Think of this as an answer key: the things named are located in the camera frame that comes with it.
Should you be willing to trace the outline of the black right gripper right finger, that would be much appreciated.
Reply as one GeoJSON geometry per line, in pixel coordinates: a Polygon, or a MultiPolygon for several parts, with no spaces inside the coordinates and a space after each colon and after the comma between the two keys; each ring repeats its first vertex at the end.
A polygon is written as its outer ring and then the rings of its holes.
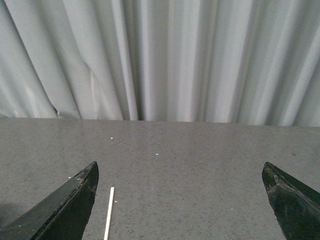
{"type": "Polygon", "coordinates": [[[320,238],[320,193],[266,162],[261,173],[269,204],[287,240],[320,238]]]}

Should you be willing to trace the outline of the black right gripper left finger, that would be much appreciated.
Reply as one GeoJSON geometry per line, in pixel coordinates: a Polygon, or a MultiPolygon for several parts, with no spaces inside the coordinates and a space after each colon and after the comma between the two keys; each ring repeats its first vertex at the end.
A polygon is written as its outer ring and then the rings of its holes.
{"type": "Polygon", "coordinates": [[[93,161],[41,202],[1,228],[2,240],[80,240],[89,222],[99,182],[93,161]]]}

